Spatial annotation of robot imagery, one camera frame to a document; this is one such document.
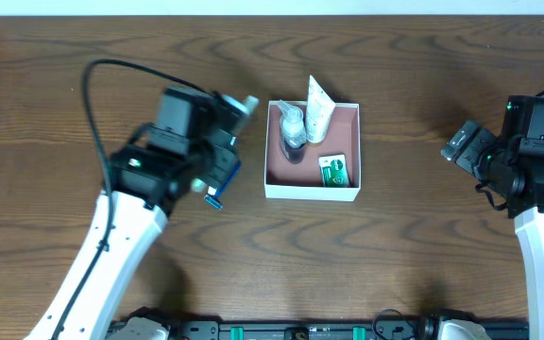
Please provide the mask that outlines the green white toothbrush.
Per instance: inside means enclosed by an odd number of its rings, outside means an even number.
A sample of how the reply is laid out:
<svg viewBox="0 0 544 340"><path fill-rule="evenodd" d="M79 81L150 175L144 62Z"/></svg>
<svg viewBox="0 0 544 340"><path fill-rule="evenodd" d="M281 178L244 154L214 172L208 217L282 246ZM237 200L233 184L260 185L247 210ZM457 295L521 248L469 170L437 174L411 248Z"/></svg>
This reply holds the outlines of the green white toothbrush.
<svg viewBox="0 0 544 340"><path fill-rule="evenodd" d="M259 99L249 95L243 101L238 101L227 94L213 92L208 104L209 121L201 137L212 151L206 156L209 167L191 183L194 192L203 192L206 186L219 188L226 181L240 160L237 137L248 125Z"/></svg>

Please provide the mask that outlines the clear pump bottle dark liquid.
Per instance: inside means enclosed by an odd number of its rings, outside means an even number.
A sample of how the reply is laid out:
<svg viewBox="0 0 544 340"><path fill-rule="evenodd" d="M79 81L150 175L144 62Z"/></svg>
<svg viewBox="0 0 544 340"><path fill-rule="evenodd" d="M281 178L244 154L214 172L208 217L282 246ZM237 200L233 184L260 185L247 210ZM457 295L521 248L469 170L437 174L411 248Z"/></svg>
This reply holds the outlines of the clear pump bottle dark liquid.
<svg viewBox="0 0 544 340"><path fill-rule="evenodd" d="M307 134L301 108L286 101L278 103L280 108L280 148L292 164L302 162L305 154Z"/></svg>

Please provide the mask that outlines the white lotion tube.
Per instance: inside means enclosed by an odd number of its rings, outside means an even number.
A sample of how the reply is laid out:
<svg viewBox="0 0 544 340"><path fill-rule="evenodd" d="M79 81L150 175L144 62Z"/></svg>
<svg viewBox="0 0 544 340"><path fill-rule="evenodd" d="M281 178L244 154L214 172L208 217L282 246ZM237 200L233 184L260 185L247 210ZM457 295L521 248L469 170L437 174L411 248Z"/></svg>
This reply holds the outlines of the white lotion tube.
<svg viewBox="0 0 544 340"><path fill-rule="evenodd" d="M310 144L318 145L324 141L335 106L335 102L310 76L305 118L307 141Z"/></svg>

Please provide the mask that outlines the green soap packet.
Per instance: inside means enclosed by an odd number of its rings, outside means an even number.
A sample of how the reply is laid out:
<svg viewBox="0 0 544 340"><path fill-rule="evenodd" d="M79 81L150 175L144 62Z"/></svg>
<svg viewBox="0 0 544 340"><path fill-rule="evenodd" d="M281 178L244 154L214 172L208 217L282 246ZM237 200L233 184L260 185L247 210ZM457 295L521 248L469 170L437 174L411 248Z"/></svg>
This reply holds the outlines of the green soap packet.
<svg viewBox="0 0 544 340"><path fill-rule="evenodd" d="M350 186L344 154L319 157L318 165L324 187L348 188Z"/></svg>

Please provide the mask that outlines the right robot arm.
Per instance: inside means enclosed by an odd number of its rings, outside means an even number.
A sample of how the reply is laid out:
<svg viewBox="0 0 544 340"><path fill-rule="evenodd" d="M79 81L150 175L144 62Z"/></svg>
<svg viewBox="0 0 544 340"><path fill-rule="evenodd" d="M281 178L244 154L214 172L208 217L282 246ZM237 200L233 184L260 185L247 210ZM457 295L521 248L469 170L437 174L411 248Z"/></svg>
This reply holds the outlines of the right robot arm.
<svg viewBox="0 0 544 340"><path fill-rule="evenodd" d="M474 190L514 221L528 299L529 336L544 339L544 159L519 154L514 137L501 140L467 121L441 155L477 179Z"/></svg>

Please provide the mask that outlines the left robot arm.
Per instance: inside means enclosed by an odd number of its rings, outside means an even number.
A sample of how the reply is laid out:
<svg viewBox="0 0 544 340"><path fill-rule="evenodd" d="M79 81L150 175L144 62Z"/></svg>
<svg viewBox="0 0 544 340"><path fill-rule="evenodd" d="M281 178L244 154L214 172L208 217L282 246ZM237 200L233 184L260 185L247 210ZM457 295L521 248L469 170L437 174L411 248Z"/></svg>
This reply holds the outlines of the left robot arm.
<svg viewBox="0 0 544 340"><path fill-rule="evenodd" d="M93 220L31 339L103 339L134 273L164 232L176 203L198 186L207 201L240 168L236 139L259 104L170 88L158 118L104 159Z"/></svg>

